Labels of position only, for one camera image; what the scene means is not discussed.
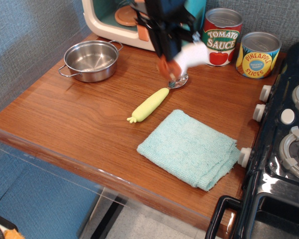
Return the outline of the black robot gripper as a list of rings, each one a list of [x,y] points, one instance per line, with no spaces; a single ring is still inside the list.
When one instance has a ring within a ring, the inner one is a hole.
[[[134,0],[137,23],[147,29],[159,58],[171,61],[181,51],[182,41],[191,42],[201,30],[199,0]]]

